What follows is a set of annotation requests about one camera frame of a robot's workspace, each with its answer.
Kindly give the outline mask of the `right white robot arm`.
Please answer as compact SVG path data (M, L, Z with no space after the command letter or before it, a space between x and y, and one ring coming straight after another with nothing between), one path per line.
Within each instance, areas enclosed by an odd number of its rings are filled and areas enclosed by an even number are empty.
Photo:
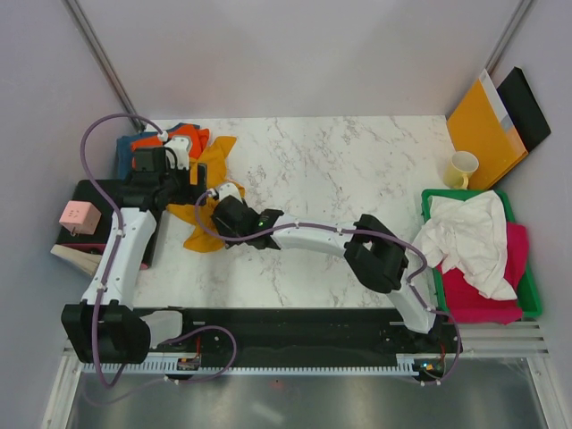
M354 223L316 223L277 209L258 213L239 194L221 189L214 200L215 236L225 245L302 249L341 258L362 286L383 294L398 310L415 349L430 351L441 342L436 311L413 285L428 266L425 255L374 216L363 214Z

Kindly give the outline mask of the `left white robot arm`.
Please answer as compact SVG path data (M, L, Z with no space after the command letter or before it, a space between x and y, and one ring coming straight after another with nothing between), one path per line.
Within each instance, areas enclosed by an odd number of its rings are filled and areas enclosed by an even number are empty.
M140 266L163 211L170 204L192 205L206 191L207 167L173 167L171 149L139 149L142 165L105 193L111 200L112 223L108 240L88 289L77 304L63 308L63 328L80 362L140 364L148 351L165 341L186 351L196 341L196 330L182 321L170 324L165 335L133 309Z

